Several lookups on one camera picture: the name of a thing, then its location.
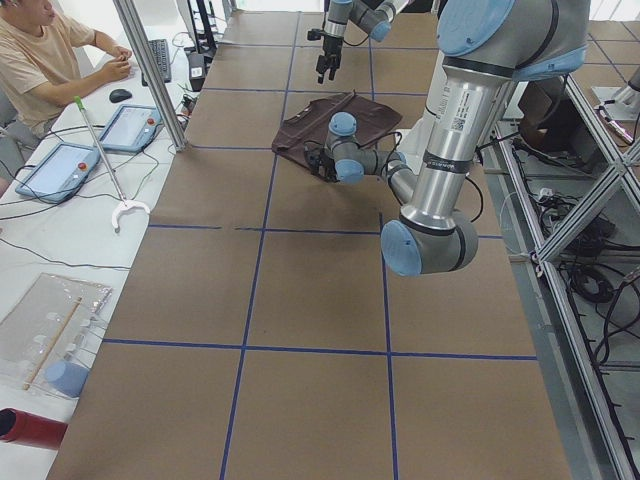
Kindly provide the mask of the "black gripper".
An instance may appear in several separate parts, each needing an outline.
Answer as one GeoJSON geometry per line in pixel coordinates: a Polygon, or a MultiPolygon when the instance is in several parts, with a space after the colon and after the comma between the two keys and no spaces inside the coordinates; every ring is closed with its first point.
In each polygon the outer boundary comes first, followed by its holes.
{"type": "Polygon", "coordinates": [[[333,36],[327,33],[323,36],[323,54],[318,56],[316,63],[317,82],[324,83],[326,72],[326,63],[328,64],[328,78],[330,81],[335,79],[335,75],[340,68],[340,60],[342,55],[342,47],[344,38],[342,36],[333,36]]]}
{"type": "Polygon", "coordinates": [[[336,180],[335,162],[322,147],[305,149],[305,161],[310,172],[322,180],[336,180]]]}

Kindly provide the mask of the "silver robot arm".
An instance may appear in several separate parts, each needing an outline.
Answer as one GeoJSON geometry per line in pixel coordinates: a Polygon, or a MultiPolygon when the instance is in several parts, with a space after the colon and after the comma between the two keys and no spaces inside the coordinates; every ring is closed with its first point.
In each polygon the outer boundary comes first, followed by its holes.
{"type": "Polygon", "coordinates": [[[461,269],[478,235],[456,208],[499,90],[508,82],[569,74],[585,60],[587,1],[449,1],[437,26],[446,80],[435,120],[414,173],[399,152],[359,146],[355,118],[333,115],[324,151],[343,183],[384,179],[400,203],[381,231],[386,264],[398,275],[461,269]]]}
{"type": "Polygon", "coordinates": [[[413,1],[409,0],[393,0],[382,1],[376,7],[370,7],[365,1],[326,1],[322,26],[307,32],[309,41],[322,41],[322,53],[318,56],[315,67],[317,82],[323,84],[325,75],[328,75],[330,81],[335,79],[341,66],[344,45],[359,46],[359,43],[352,44],[345,40],[349,23],[366,34],[361,43],[368,39],[382,42],[397,15],[412,4],[413,1]]]}

